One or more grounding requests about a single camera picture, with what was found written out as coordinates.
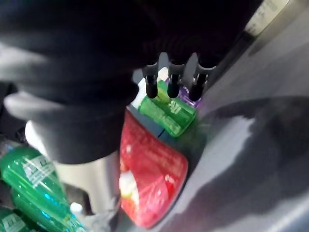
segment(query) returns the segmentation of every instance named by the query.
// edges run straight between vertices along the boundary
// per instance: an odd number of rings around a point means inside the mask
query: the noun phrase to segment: dark sleeve
[[[49,156],[83,163],[119,148],[134,69],[159,52],[220,60],[260,0],[28,0],[0,3],[5,103],[32,120]]]

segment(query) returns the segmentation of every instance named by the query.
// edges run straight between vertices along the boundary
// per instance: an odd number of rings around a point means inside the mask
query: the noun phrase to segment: gray surface
[[[177,141],[190,175],[152,232],[309,231],[309,4],[291,1]],[[123,218],[118,230],[141,232]]]

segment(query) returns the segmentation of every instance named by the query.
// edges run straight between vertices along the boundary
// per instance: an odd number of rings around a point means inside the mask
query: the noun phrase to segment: green bottle
[[[26,223],[30,232],[48,232],[46,229],[43,229],[44,228],[43,225],[41,225],[39,222],[38,223],[34,222],[20,210],[13,209],[13,212],[17,214]]]
[[[0,207],[1,232],[30,232],[25,222],[12,210]]]
[[[17,209],[49,232],[84,231],[70,211],[53,164],[31,147],[18,147],[0,159],[2,179],[12,187]]]
[[[158,95],[150,99],[146,96],[145,79],[142,79],[139,82],[139,93],[132,105],[160,124],[172,137],[179,137],[195,119],[197,111],[179,98],[169,98],[168,87],[163,80],[159,80],[157,84]]]

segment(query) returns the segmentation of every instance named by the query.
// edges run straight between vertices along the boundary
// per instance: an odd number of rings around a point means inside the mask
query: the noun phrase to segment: white cap
[[[158,73],[158,78],[161,79],[162,81],[166,81],[168,77],[169,77],[169,69],[167,67],[163,67]]]
[[[138,109],[141,101],[146,97],[146,81],[145,78],[142,78],[141,81],[138,84],[139,86],[139,92],[136,96],[136,98],[133,100],[133,102],[131,103],[131,105],[135,108]]]

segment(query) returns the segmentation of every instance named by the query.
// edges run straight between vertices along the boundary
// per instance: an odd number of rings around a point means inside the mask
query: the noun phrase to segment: red pouch
[[[152,227],[177,198],[188,162],[181,153],[152,136],[128,110],[120,162],[121,207],[136,225]]]

